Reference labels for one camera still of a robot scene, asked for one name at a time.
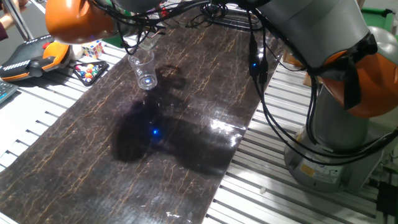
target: dark marble mat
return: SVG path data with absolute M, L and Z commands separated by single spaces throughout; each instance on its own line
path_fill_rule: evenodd
M 148 92 L 122 59 L 0 173 L 0 212 L 20 224 L 200 223 L 259 102 L 248 40 L 170 31 Z

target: transparent cup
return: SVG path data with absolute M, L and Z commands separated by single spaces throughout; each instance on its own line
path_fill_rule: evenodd
M 129 56 L 129 63 L 137 77 L 138 87 L 151 90 L 157 85 L 155 72 L 155 55 L 151 50 L 138 49 L 134 55 Z

